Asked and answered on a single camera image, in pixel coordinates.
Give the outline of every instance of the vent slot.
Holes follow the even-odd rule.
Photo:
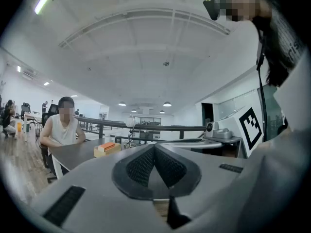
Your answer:
[[[85,189],[82,187],[70,187],[43,217],[51,223],[61,226],[84,192]]]
[[[242,171],[243,171],[243,167],[233,166],[233,165],[229,165],[229,164],[221,164],[219,167],[222,169],[231,171],[231,172],[236,172],[236,173],[242,173]]]

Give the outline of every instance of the person's hair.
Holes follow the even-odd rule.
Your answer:
[[[8,100],[8,102],[5,105],[5,108],[8,108],[9,106],[11,106],[13,104],[12,100]]]
[[[282,55],[278,35],[269,26],[270,20],[255,17],[252,22],[258,33],[260,30],[264,30],[266,34],[264,54],[269,64],[267,84],[280,87],[289,75],[288,69],[293,69],[294,66]]]
[[[63,108],[64,102],[69,102],[69,103],[72,104],[72,106],[74,106],[74,101],[73,101],[72,98],[70,98],[70,97],[62,97],[62,98],[58,101],[58,108]]]

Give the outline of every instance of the arched ceiling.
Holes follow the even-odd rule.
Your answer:
[[[152,104],[152,114],[158,114],[169,100],[173,106],[166,112],[171,114],[212,92],[198,89],[208,69],[215,74],[219,52],[235,47],[230,38],[242,46],[235,51],[257,47],[256,37],[237,35],[252,35],[250,25],[210,20],[203,0],[48,0],[37,15],[38,1],[25,0],[2,47],[98,102],[115,106],[125,101],[124,112]],[[17,32],[25,36],[27,49],[14,47]]]

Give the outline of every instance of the black railing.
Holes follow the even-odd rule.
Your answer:
[[[107,121],[99,120],[94,118],[79,117],[75,116],[80,122],[86,122],[87,124],[97,124],[99,127],[99,132],[90,131],[85,129],[85,132],[92,132],[98,134],[99,138],[103,137],[104,126],[110,126],[115,128],[127,128],[132,129],[133,127],[127,127],[125,123],[119,121]],[[184,138],[184,131],[205,131],[206,127],[204,126],[158,126],[158,125],[142,125],[136,124],[135,130],[148,130],[148,131],[179,131],[179,139]]]

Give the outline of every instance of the white tank top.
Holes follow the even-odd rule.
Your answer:
[[[59,142],[62,145],[70,145],[76,143],[76,130],[78,120],[74,117],[71,118],[67,127],[64,128],[60,121],[59,114],[50,117],[52,119],[52,133],[50,139]]]

